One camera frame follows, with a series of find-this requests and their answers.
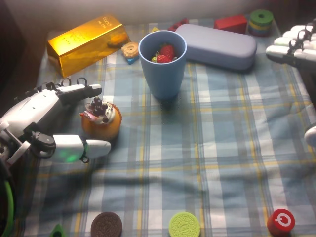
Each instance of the gold box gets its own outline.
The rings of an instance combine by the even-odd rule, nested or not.
[[[125,27],[113,16],[97,17],[47,42],[47,54],[68,77],[130,42]]]

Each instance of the plaid tablecloth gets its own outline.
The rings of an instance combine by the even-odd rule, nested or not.
[[[126,28],[140,41],[170,25]],[[123,237],[166,237],[170,218],[187,211],[203,237],[261,237],[273,210],[285,208],[295,236],[316,236],[316,155],[303,138],[316,116],[298,72],[265,56],[278,36],[273,23],[271,37],[256,38],[246,74],[188,62],[169,108],[150,94],[140,61],[128,65],[121,52],[72,75],[101,84],[103,99],[119,107],[119,138],[89,164],[26,159],[15,235],[46,237],[59,223],[69,237],[90,236],[94,217],[112,211]],[[38,83],[60,80],[45,54]],[[83,135],[78,113],[87,101],[65,113],[58,132]]]

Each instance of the red cylinder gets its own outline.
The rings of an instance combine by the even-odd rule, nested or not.
[[[291,212],[278,209],[269,217],[267,227],[273,237],[288,237],[295,226],[295,219]]]

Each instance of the green round disc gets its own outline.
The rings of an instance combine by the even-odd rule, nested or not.
[[[175,214],[169,222],[171,237],[198,237],[201,227],[197,218],[188,212]]]
[[[258,26],[267,26],[272,23],[273,14],[268,10],[255,10],[250,14],[250,20]]]

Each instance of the gray case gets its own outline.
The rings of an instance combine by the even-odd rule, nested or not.
[[[239,71],[254,63],[257,42],[251,36],[192,24],[176,32],[187,42],[187,59]]]

